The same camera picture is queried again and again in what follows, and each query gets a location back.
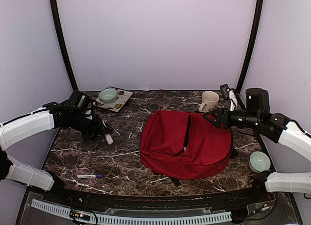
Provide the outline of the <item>white pen purple cap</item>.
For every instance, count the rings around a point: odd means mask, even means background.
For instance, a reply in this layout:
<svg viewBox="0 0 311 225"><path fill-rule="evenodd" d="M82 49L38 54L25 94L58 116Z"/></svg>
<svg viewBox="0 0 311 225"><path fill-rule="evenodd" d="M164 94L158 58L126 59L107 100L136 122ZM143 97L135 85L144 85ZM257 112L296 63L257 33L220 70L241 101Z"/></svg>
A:
<svg viewBox="0 0 311 225"><path fill-rule="evenodd" d="M86 178L103 178L102 174L81 174L77 175L77 178L86 179Z"/></svg>

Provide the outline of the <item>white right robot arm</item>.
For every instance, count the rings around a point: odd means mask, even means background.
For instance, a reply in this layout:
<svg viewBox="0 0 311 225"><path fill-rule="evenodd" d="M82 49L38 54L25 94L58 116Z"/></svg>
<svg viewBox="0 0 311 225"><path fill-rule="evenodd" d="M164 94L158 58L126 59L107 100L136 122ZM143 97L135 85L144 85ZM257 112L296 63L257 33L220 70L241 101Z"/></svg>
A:
<svg viewBox="0 0 311 225"><path fill-rule="evenodd" d="M224 100L230 104L228 108L218 108L204 114L204 119L216 128L249 128L256 134L266 137L280 147L311 160L311 135L294 119L282 113L271 113L269 93L262 88L246 90L246 107L238 109L238 99L233 89L227 84L220 86ZM264 170L252 182L248 191L248 199L259 202L267 193L290 192L311 193L311 174L279 173Z"/></svg>

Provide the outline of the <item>pink yellow highlighter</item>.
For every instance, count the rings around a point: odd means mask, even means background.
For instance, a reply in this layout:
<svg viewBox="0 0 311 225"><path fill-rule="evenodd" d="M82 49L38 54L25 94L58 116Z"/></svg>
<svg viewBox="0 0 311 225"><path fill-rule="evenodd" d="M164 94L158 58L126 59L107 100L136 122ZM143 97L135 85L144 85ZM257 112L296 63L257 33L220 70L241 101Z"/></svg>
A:
<svg viewBox="0 0 311 225"><path fill-rule="evenodd" d="M104 127L107 129L107 125L105 124L105 122L104 121L102 121L102 122L103 122ZM105 139L106 139L108 145L111 145L113 143L113 139L112 139L111 135L105 134L104 136L105 136Z"/></svg>

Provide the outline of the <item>red backpack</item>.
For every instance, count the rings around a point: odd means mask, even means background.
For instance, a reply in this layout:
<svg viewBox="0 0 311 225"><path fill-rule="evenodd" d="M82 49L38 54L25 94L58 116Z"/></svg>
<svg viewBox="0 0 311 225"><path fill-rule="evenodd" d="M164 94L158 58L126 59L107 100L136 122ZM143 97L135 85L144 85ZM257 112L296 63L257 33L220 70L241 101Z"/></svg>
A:
<svg viewBox="0 0 311 225"><path fill-rule="evenodd" d="M222 172L233 151L231 129L216 128L203 114L158 110L140 136L140 161L176 180L207 178Z"/></svg>

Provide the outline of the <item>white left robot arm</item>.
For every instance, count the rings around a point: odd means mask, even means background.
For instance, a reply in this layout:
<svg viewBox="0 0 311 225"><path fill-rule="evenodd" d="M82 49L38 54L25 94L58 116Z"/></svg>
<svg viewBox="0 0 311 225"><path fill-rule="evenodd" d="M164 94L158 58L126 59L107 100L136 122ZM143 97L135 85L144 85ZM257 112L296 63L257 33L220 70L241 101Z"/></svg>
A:
<svg viewBox="0 0 311 225"><path fill-rule="evenodd" d="M54 174L42 170L44 157L56 130L72 128L84 140L109 133L93 108L67 103L46 104L21 117L0 124L0 178L49 191L57 203L69 199L68 192Z"/></svg>

